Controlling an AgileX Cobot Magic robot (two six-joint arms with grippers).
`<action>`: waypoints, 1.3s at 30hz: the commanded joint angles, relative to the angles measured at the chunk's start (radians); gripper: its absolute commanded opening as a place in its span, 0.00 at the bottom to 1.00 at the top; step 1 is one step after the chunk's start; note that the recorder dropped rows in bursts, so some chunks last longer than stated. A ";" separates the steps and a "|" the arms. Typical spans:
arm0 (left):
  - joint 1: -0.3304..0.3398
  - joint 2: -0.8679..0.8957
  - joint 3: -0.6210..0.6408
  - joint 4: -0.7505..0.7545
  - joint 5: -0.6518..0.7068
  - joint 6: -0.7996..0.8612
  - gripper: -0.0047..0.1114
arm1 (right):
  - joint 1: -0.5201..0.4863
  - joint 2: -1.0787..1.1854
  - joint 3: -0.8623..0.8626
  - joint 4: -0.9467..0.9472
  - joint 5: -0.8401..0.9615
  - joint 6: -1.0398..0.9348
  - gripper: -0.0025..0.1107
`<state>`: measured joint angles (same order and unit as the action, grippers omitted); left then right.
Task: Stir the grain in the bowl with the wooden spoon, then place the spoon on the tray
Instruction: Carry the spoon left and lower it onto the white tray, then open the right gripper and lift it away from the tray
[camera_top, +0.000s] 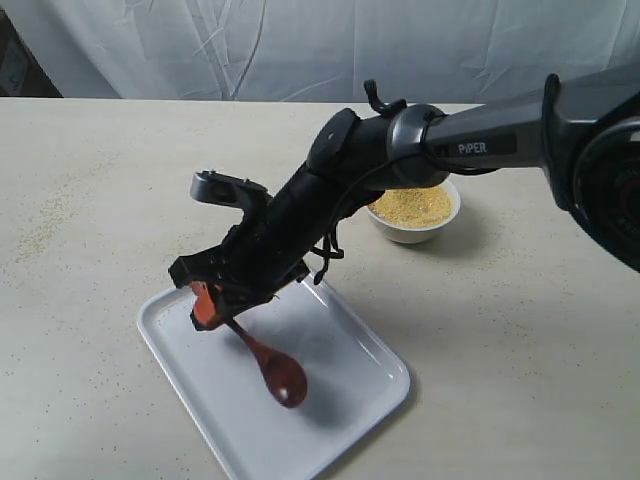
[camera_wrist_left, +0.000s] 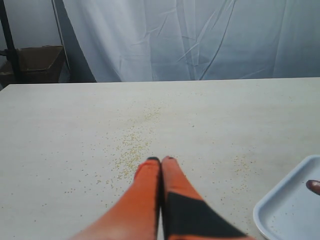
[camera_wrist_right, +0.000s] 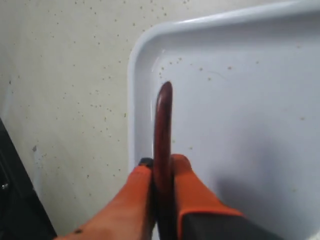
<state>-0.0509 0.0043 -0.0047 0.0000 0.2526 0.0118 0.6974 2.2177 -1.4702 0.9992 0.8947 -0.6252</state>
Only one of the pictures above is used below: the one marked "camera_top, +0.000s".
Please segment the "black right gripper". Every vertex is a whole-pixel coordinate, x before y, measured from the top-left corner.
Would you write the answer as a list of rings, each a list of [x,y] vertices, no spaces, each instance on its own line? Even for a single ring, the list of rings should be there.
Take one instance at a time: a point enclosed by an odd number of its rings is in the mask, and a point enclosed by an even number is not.
[[[178,257],[169,275],[190,287],[196,331],[213,331],[248,309],[269,302],[309,273],[304,256],[337,222],[360,207],[360,194],[300,166],[251,222],[234,225],[221,243]]]

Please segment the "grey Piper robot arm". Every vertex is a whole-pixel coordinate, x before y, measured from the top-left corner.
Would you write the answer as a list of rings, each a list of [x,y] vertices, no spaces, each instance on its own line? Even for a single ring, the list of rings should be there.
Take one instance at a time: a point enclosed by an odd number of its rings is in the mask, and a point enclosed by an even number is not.
[[[619,66],[455,114],[429,104],[382,102],[374,116],[342,109],[275,195],[213,171],[193,177],[191,196],[239,208],[222,242],[177,258],[169,275],[196,294],[191,320],[213,330],[269,302],[309,275],[308,253],[340,259],[338,223],[393,189],[432,187],[449,175],[539,168],[557,206],[630,268],[639,265],[639,68]]]

